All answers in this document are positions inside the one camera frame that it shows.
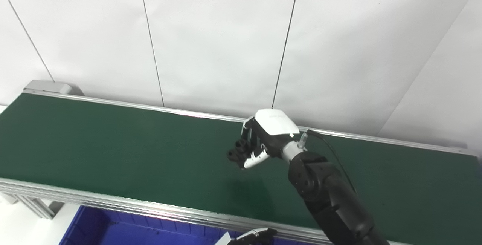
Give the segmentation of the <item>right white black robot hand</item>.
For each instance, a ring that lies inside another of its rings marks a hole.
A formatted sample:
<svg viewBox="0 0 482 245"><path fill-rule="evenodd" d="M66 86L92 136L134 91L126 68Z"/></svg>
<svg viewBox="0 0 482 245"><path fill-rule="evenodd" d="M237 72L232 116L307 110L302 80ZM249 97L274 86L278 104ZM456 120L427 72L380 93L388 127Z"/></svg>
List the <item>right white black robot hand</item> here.
<svg viewBox="0 0 482 245"><path fill-rule="evenodd" d="M296 153L296 124L281 110L263 108L245 120L241 139L236 143L242 169L250 169L268 158L279 158L290 163Z"/></svg>

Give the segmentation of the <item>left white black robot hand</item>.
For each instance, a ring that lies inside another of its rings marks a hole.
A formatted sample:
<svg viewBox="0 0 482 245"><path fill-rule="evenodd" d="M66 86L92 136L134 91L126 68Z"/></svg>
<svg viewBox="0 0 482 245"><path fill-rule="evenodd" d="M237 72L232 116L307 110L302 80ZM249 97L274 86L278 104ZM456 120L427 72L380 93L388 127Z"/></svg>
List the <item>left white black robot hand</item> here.
<svg viewBox="0 0 482 245"><path fill-rule="evenodd" d="M255 228L238 237L225 233L215 245L272 245L277 233L273 228Z"/></svg>

